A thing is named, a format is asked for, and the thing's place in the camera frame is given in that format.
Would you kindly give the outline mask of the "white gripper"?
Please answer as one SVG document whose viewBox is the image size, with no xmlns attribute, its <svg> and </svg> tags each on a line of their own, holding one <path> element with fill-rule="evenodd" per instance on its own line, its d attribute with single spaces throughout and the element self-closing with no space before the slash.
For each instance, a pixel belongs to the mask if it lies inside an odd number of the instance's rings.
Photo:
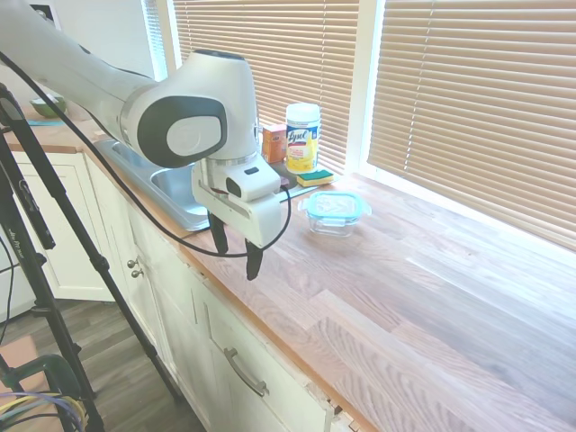
<svg viewBox="0 0 576 432">
<path fill-rule="evenodd" d="M 228 240 L 224 223 L 244 236 L 247 279 L 257 278 L 263 249 L 282 227 L 281 207 L 275 193 L 280 176 L 262 157 L 230 160 L 205 158 L 193 166 L 193 196 L 208 211 L 217 252 L 225 255 Z"/>
</svg>

